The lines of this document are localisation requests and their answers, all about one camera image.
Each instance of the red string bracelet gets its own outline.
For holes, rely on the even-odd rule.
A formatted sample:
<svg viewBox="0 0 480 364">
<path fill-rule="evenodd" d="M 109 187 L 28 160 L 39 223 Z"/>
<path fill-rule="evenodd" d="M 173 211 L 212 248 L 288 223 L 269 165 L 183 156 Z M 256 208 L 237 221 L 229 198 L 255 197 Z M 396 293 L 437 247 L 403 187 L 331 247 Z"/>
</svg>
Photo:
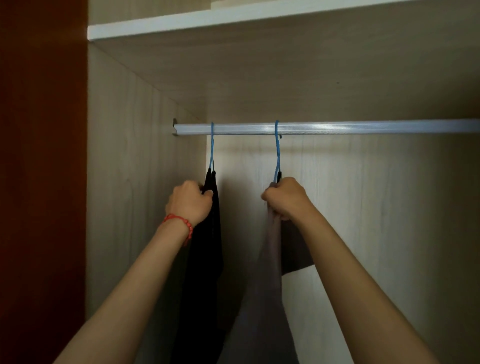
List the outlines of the red string bracelet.
<svg viewBox="0 0 480 364">
<path fill-rule="evenodd" d="M 183 243 L 183 246 L 187 246 L 187 243 L 188 243 L 188 240 L 190 240 L 192 238 L 192 234 L 193 234 L 193 226 L 192 224 L 186 219 L 186 218 L 183 218 L 181 216 L 177 216 L 177 215 L 174 215 L 174 214 L 168 214 L 167 216 L 165 216 L 165 218 L 163 219 L 163 222 L 162 224 L 167 221 L 167 220 L 170 220 L 172 218 L 179 218 L 180 220 L 182 220 L 188 227 L 188 229 L 190 230 L 190 232 L 188 233 L 188 238 L 185 240 L 185 242 Z"/>
</svg>

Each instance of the aluminum rail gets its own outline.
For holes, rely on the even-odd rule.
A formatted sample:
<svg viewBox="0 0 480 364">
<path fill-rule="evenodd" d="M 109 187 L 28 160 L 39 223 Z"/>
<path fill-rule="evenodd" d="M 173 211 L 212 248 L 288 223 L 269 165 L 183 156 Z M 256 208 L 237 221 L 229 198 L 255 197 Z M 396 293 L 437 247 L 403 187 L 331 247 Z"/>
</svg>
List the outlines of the aluminum rail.
<svg viewBox="0 0 480 364">
<path fill-rule="evenodd" d="M 176 135 L 210 135 L 211 124 L 174 124 Z M 480 133 L 480 119 L 280 122 L 278 133 L 442 134 Z M 275 123 L 214 124 L 214 135 L 274 135 Z"/>
</svg>

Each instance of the hanger hook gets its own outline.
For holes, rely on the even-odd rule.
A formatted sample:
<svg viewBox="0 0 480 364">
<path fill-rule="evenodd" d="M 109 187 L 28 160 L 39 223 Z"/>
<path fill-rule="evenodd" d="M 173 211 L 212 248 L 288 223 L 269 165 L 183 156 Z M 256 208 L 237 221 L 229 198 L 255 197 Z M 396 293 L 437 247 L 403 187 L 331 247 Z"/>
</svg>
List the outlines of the hanger hook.
<svg viewBox="0 0 480 364">
<path fill-rule="evenodd" d="M 278 120 L 275 121 L 275 141 L 276 141 L 276 168 L 273 182 L 278 183 L 282 172 L 280 171 L 280 142 L 278 141 Z"/>
<path fill-rule="evenodd" d="M 210 169 L 210 168 L 212 167 L 212 163 L 213 163 L 213 126 L 214 126 L 214 124 L 212 123 L 211 148 L 210 148 L 210 165 L 208 166 L 208 169 Z"/>
</svg>

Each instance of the dark wood door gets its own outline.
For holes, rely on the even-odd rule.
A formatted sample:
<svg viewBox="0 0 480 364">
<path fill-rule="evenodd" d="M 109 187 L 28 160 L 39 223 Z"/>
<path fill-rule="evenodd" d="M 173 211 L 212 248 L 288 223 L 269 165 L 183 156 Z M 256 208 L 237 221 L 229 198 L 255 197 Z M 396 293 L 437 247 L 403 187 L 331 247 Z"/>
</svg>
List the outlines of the dark wood door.
<svg viewBox="0 0 480 364">
<path fill-rule="evenodd" d="M 87 1 L 0 1 L 0 362 L 84 321 Z"/>
</svg>

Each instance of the garment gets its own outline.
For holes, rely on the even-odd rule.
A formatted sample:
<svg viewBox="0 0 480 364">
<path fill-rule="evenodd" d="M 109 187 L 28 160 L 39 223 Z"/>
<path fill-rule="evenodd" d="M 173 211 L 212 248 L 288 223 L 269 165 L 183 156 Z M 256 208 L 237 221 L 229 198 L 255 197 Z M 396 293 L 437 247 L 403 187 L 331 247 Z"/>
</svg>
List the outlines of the garment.
<svg viewBox="0 0 480 364">
<path fill-rule="evenodd" d="M 298 229 L 291 221 L 281 221 L 271 207 L 267 225 L 266 240 L 219 364 L 298 363 L 282 303 L 282 274 L 311 266 L 313 260 Z"/>
<path fill-rule="evenodd" d="M 217 328 L 218 277 L 223 270 L 220 205 L 215 171 L 208 169 L 202 193 L 212 190 L 208 217 L 193 229 L 171 364 L 216 363 L 225 334 Z"/>
</svg>

